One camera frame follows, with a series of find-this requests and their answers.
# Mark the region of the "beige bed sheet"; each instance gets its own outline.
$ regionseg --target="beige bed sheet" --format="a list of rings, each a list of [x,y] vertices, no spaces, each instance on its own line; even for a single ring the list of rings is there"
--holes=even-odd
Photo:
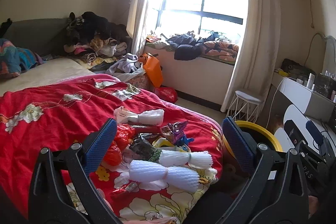
[[[0,80],[0,96],[7,91],[18,91],[36,86],[55,84],[76,76],[94,75],[69,58],[58,58],[33,68],[16,78]]]

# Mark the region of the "window frame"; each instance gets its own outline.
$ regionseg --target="window frame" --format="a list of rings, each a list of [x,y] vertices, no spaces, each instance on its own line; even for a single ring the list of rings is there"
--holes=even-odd
[[[156,28],[161,25],[161,16],[162,16],[162,13],[164,11],[199,15],[201,17],[201,20],[199,21],[198,34],[200,34],[200,32],[201,32],[201,26],[202,26],[202,19],[203,19],[203,17],[208,17],[208,18],[213,18],[213,19],[220,19],[220,20],[226,20],[226,21],[237,23],[237,24],[240,24],[240,25],[243,24],[243,19],[239,18],[239,17],[205,12],[204,11],[204,1],[205,0],[202,0],[201,11],[199,12],[199,11],[192,11],[192,10],[172,10],[172,9],[166,9],[167,0],[163,0],[162,3],[161,3],[160,9],[154,9],[154,10],[156,10],[158,12],[158,14],[157,14]]]

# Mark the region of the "white bottle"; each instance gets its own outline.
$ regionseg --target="white bottle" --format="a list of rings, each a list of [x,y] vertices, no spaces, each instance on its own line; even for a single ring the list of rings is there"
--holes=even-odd
[[[314,84],[314,80],[315,80],[315,75],[313,75],[312,73],[309,75],[309,79],[308,79],[308,83],[307,83],[307,88],[311,89],[313,87]]]

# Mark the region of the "red plastic bag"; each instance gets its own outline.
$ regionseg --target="red plastic bag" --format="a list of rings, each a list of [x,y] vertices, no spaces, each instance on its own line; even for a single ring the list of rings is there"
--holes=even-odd
[[[111,166],[119,165],[122,161],[122,151],[125,150],[134,135],[135,129],[133,127],[128,124],[118,124],[117,134],[104,156],[104,161]]]
[[[173,88],[163,87],[155,89],[154,93],[161,99],[169,103],[177,101],[177,92]]]

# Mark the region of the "orange bag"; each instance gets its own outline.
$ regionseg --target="orange bag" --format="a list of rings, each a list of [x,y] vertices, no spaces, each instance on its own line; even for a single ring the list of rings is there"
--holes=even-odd
[[[160,61],[150,53],[145,53],[140,56],[139,62],[143,63],[143,68],[153,85],[159,88],[163,82]]]

